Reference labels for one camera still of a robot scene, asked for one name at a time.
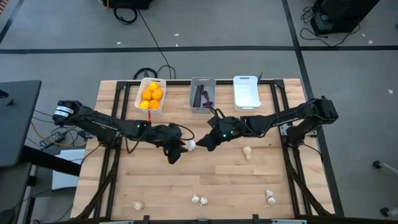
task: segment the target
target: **black floor stripe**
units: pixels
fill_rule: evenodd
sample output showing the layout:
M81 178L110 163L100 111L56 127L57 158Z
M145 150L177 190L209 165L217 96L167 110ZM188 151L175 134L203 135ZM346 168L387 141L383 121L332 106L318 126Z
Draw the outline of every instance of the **black floor stripe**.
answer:
M12 22L14 22L14 19L16 18L19 9L22 6L22 3L24 3L24 0L19 0L17 5L15 6L15 9L13 10L13 12L10 15L10 18L7 20L6 25L2 28L2 31L0 32L0 44L1 44L2 40L4 39L4 37L6 36L8 29L10 29Z
M293 51L289 46L202 46L202 47L161 47L163 52L198 52L198 51L240 51L273 50ZM92 48L92 49L0 49L0 54L82 54L82 53L123 53L123 52L158 52L157 47Z
M380 46L341 46L341 47L300 47L303 51L359 51L359 50L398 50L398 45Z
M299 41L297 39L296 31L295 31L293 20L292 20L292 15L290 13L290 9L289 9L289 5L287 4L287 0L282 0L282 4L285 9L285 15L286 15L287 23L289 25L290 35L292 36L294 50L295 50L297 60L298 60L298 65L300 67L300 71L302 74L305 92L307 94L307 98L311 99L311 98L313 98L312 87L310 84L310 79L308 77L307 69L305 67L303 55L302 55L302 52L300 49ZM333 202L333 207L335 209L335 213L339 216L344 216L343 206L341 204L340 195L338 193L335 174L333 173L333 167L331 165L330 155L329 155L328 148L326 145L326 139L325 139L323 130L318 131L318 143L319 143L320 150L321 150L322 157L323 157L323 166L325 168L326 179L328 182L331 200Z

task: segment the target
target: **black metal frame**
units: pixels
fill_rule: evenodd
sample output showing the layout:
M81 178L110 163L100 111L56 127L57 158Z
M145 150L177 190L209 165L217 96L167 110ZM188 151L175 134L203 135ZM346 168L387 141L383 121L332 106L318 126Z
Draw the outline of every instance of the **black metal frame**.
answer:
M168 85L190 85L191 81L190 80L167 80L167 84ZM217 85L232 85L233 81L232 80L217 80L216 84ZM279 101L277 99L277 92L276 92L277 87L280 89L280 92L282 94L282 102L283 102L284 109L287 110L289 108L289 104L287 101L287 95L286 95L286 91L285 91L285 85L284 85L283 80L261 80L259 82L259 84L260 85L270 85L271 93L272 93L272 100L274 102L274 108L275 108L276 113L280 112ZM118 112L118 104L119 104L121 91L124 89L124 98L123 98L123 105L122 105L122 111L121 111L121 119L126 119L130 88L132 86L139 86L139 85L140 85L140 81L131 81L131 82L119 81L119 82L117 82L111 116L116 117L116 113ZM102 169L101 169L101 175L100 175L100 179L99 179L99 185L103 184L104 179L106 177L108 164L109 164L110 151L111 151L111 149L108 149L108 148L105 150L103 165L102 165ZM284 155L284 161L285 161L285 165L286 165L287 161L290 160L290 156L289 156L288 148L285 147L283 143L282 143L282 153ZM293 153L294 153L294 157L295 157L297 173L298 173L299 177L301 178L301 180L305 183L300 154L297 149L294 149ZM120 149L116 150L115 157L114 157L114 160L115 160L114 162L116 162L117 166L119 165L119 157L120 157ZM289 182L289 190L290 190L290 196L291 196L291 200L292 200L294 216L299 217L302 214L300 214L299 201L297 199L297 192L295 189L295 182L294 182L293 178L289 175L288 172L287 172L287 179ZM111 219L115 188L116 188L116 177L110 183L108 201L106 204L105 218L107 218L109 220ZM311 209L310 203L304 194L303 194L303 200L304 200L305 214L312 215L312 209ZM99 203L97 204L97 206L95 208L93 218L100 217L101 201L102 200L99 201ZM159 222L162 222L162 223L189 223L189 222L200 222L200 221L201 220L161 220ZM134 222L148 223L149 216L144 216L144 220L136 220ZM212 223L261 223L261 222L269 223L269 222L271 222L271 219L260 220L260 219L258 219L258 215L254 214L253 219L248 219L248 220L212 220L211 222Z

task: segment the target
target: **white plastic tray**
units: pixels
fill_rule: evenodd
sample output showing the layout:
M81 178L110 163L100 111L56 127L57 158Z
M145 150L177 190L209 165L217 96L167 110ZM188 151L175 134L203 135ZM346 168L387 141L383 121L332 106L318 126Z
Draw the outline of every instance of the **white plastic tray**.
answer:
M159 84L159 88L163 90L163 96L160 100L160 107L157 110L152 109L142 109L139 107L139 104L142 102L142 91L145 90L151 82L157 82ZM150 111L150 114L159 115L162 113L164 100L166 99L166 80L161 78L143 78L141 80L141 84L139 85L136 101L134 102L134 106L142 113L147 114Z
M257 89L257 77L235 76L233 79L234 108L238 112L256 111L261 102Z

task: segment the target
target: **desk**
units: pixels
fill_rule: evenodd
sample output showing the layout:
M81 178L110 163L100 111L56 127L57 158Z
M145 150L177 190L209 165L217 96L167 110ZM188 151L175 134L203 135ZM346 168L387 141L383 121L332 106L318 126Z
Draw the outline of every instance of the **desk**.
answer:
M116 83L101 82L95 110L111 114ZM290 107L305 101L299 79L286 79L284 83ZM130 89L126 119L147 119L147 115L134 107L137 91L138 86ZM155 125L169 122L184 125L195 133L197 141L210 131L207 121L212 115L190 112L189 91L189 85L168 85L163 113L152 116L152 122ZM119 99L118 118L123 95ZM216 108L221 109L226 116L236 117L275 113L270 85L259 85L259 96L262 105L256 112L238 113L233 106L232 85L217 85ZM277 97L282 105L282 96L278 94ZM189 133L182 131L183 137L187 138ZM307 137L305 142L317 147L314 138ZM96 140L91 140L87 144L86 154L97 145ZM244 146L252 148L250 161L245 160L242 153ZM319 154L305 146L300 147L300 152L308 188L333 213ZM81 168L71 217L78 215L96 192L103 155L102 148L86 158ZM274 191L275 205L267 203L266 189ZM303 200L297 187L296 191L300 212L304 214ZM105 192L103 197L101 216L105 214L107 194ZM208 204L200 207L199 204L191 203L193 194L207 197ZM143 211L133 209L131 201L135 200L145 203ZM112 220L142 220L144 215L150 215L151 220L249 219L253 214L258 214L260 218L294 217L277 128L270 129L265 138L235 139L223 143L213 152L197 147L193 152L183 154L174 165L170 165L163 151L153 145L142 142L132 154L127 154L126 147L122 146Z

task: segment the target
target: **garlic bulb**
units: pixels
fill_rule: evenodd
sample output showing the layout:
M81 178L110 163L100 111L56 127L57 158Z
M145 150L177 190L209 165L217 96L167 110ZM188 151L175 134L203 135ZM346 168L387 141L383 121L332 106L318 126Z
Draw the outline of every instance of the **garlic bulb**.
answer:
M195 148L196 148L196 144L195 144L195 141L193 141L193 140L189 140L189 141L187 141L186 143L185 143L186 145L187 145L187 147L188 147L188 151L193 151Z
M137 211L142 211L144 209L144 203L140 201L131 202L132 207L135 208Z
M200 199L200 206L203 206L203 205L206 205L206 204L207 204L207 198L202 197L202 198Z
M251 160L251 148L249 146L245 146L242 149L244 156L246 156L247 160Z
M197 195L193 195L192 199L191 199L192 203L198 203L199 202L199 197Z
M268 204L273 205L276 203L276 200L273 197L269 197L269 199L267 200Z
M267 198L272 197L272 196L274 196L274 193L267 189L266 190L266 196L267 196Z

